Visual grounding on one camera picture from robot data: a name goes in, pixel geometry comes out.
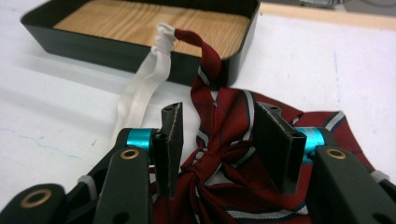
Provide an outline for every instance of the wood grain surface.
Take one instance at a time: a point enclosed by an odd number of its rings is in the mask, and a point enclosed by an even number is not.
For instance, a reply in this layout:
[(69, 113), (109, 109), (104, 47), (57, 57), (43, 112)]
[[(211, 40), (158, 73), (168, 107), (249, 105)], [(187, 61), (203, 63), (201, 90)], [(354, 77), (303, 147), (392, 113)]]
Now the wood grain surface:
[[(54, 28), (153, 46), (159, 22), (198, 33), (221, 58), (227, 58), (239, 50), (249, 18), (182, 7), (94, 0), (70, 14)], [(176, 42), (175, 51), (201, 56), (199, 48), (182, 42)]]

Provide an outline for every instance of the white table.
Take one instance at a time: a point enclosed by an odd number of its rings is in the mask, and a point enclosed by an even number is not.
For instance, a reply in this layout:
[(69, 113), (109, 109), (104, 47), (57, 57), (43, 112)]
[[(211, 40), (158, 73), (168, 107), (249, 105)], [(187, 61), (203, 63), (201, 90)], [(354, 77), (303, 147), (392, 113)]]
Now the white table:
[[(36, 184), (73, 188), (109, 150), (116, 103), (133, 76), (45, 52), (19, 22), (42, 2), (0, 0), (0, 209)], [(233, 87), (303, 111), (343, 110), (367, 158), (395, 181), (396, 31), (386, 25), (395, 20), (295, 10), (263, 6)], [(321, 18), (329, 13), (338, 19)], [(189, 91), (161, 85), (143, 124), (160, 128), (161, 108), (183, 102), (182, 160), (199, 124)]]

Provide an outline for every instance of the red necktie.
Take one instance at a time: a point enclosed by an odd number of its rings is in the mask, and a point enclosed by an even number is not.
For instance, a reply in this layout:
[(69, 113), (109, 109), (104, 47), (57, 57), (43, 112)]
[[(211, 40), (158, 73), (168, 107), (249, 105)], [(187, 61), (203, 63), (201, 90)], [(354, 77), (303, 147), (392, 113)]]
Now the red necktie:
[[(292, 126), (326, 127), (340, 147), (370, 165), (342, 112), (303, 113), (258, 93), (230, 88), (220, 88), (213, 100), (210, 83), (219, 74), (219, 55), (193, 32), (176, 30), (175, 36), (202, 48), (198, 76), (191, 88), (201, 126), (197, 148), (181, 166), (175, 198), (167, 202), (159, 197), (154, 203), (154, 223), (310, 222), (304, 198), (312, 165), (303, 165), (296, 194), (278, 191), (253, 146), (256, 101), (281, 108), (283, 119)], [(210, 186), (207, 181), (217, 172), (230, 183)]]

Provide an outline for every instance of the white fabric strap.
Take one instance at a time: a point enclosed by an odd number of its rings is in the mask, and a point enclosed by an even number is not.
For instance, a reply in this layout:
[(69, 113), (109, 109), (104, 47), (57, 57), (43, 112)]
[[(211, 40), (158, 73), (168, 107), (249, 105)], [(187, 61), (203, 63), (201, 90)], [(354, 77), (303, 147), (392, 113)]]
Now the white fabric strap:
[(113, 148), (122, 128), (140, 128), (146, 107), (155, 90), (169, 77), (175, 28), (160, 23), (155, 45), (126, 87), (117, 105), (117, 123), (110, 142)]
[(95, 181), (90, 175), (82, 175), (78, 179), (78, 183), (84, 183), (87, 185), (88, 192), (90, 193), (91, 201), (95, 200), (98, 197)]

